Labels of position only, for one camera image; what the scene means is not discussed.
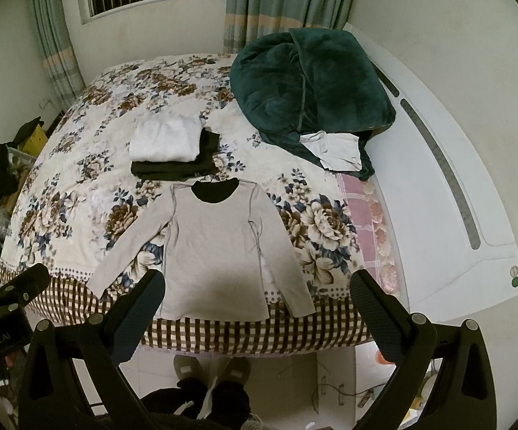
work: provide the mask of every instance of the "yellow box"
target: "yellow box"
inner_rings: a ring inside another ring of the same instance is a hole
[[[42,152],[46,142],[48,142],[48,137],[46,137],[46,133],[38,125],[36,126],[32,135],[18,146],[18,150],[20,150],[20,152],[28,153],[29,155],[37,157],[40,155],[40,152]]]

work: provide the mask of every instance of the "beige long-sleeve shirt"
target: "beige long-sleeve shirt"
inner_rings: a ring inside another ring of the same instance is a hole
[[[101,296],[166,224],[163,318],[268,318],[260,255],[291,315],[314,313],[277,209],[257,183],[243,180],[217,204],[200,200],[190,186],[172,185],[118,239],[88,281],[88,288]]]

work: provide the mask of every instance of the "black neckline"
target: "black neckline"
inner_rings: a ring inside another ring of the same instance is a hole
[[[191,193],[195,198],[206,204],[219,204],[229,199],[238,187],[239,180],[237,178],[219,182],[198,181],[191,186]]]

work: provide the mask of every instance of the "folded clothes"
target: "folded clothes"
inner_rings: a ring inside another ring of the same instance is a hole
[[[200,135],[200,154],[192,162],[132,162],[132,174],[146,181],[183,181],[218,172],[213,154],[220,135],[204,129]]]
[[[327,133],[323,130],[304,134],[300,142],[320,161],[325,169],[333,171],[360,171],[359,138],[349,133]]]
[[[192,162],[204,125],[198,116],[156,113],[136,128],[129,155],[133,162]]]

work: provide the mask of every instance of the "shirt sleeve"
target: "shirt sleeve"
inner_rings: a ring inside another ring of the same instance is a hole
[[[104,291],[138,255],[142,246],[162,230],[172,218],[174,209],[174,193],[169,187],[120,236],[86,283],[96,297],[102,297]]]
[[[255,185],[250,199],[249,221],[255,224],[259,248],[277,287],[294,317],[315,312],[313,299],[303,280],[297,255],[277,208],[265,191]]]

